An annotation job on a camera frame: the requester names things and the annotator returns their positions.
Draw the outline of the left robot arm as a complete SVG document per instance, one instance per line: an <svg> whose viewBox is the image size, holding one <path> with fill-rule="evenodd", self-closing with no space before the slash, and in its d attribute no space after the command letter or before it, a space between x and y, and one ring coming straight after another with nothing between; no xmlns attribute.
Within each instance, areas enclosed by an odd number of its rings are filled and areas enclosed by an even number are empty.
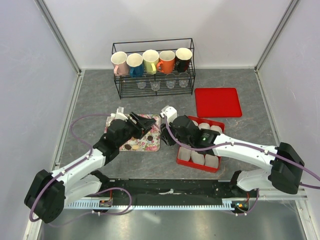
<svg viewBox="0 0 320 240"><path fill-rule="evenodd" d="M39 171L25 196L24 204L30 209L29 220L42 220L48 224L55 220L65 206L85 196L106 196L110 191L108 182L91 173L116 158L120 148L131 138L142 139L157 123L131 112L117 112L98 142L89 151L58 170Z"/></svg>

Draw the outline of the floral serving tray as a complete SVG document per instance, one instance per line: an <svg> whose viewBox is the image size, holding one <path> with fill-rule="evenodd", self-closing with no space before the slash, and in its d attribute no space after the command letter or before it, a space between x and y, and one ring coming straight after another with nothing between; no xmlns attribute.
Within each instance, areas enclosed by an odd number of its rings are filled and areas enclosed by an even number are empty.
<svg viewBox="0 0 320 240"><path fill-rule="evenodd" d="M144 118L153 118L156 120L155 125L152 127L152 129L142 138L142 139L136 139L131 138L129 141L127 141L124 145L122 145L119 150L121 152L157 152L160 149L161 145L161 139L160 139L160 125L161 125L161 118L157 114L139 114L139 116ZM149 141L148 136L153 136L153 140ZM131 145L131 149L127 150L125 149L125 145ZM138 145L138 150L133 150L133 146Z"/></svg>

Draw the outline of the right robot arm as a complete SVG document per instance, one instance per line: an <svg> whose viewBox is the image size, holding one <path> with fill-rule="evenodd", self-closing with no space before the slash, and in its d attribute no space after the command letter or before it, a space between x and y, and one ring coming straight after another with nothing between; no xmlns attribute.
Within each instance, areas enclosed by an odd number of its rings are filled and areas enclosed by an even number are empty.
<svg viewBox="0 0 320 240"><path fill-rule="evenodd" d="M186 115L161 113L160 116L164 119L161 136L168 146L179 144L203 156L227 157L257 167L233 174L229 184L233 196L240 197L260 188L297 194L305 164L290 144L253 144L211 129L199 129Z"/></svg>

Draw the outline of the red chocolate box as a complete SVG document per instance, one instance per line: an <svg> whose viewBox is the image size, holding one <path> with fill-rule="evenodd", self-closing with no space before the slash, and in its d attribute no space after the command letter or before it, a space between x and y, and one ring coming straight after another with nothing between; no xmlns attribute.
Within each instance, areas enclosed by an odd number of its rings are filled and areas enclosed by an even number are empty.
<svg viewBox="0 0 320 240"><path fill-rule="evenodd" d="M218 121L208 120L195 116L188 116L196 126L209 127L211 130L218 130L220 134L225 131L225 124ZM176 157L176 163L178 165L216 173L220 168L221 157L212 155L202 155L191 151L184 147L180 147Z"/></svg>

